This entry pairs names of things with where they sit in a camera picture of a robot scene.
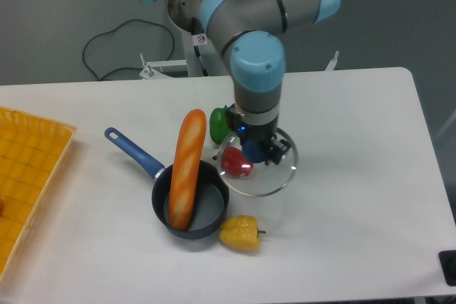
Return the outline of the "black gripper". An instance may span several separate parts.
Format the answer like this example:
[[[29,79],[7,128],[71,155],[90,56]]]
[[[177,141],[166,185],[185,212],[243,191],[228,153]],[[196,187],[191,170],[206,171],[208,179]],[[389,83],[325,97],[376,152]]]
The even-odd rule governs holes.
[[[289,141],[276,134],[278,108],[266,112],[249,112],[230,105],[225,113],[228,128],[241,140],[241,145],[254,142],[259,150],[266,151],[265,165],[279,165],[289,151]]]

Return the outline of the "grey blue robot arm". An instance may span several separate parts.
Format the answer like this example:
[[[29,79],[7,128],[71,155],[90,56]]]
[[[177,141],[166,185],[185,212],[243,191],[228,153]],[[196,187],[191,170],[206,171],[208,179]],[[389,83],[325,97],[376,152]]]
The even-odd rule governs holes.
[[[243,155],[253,163],[280,163],[291,141],[276,138],[286,71],[279,35],[334,15],[341,0],[195,1],[195,20],[233,80],[235,102],[227,120]]]

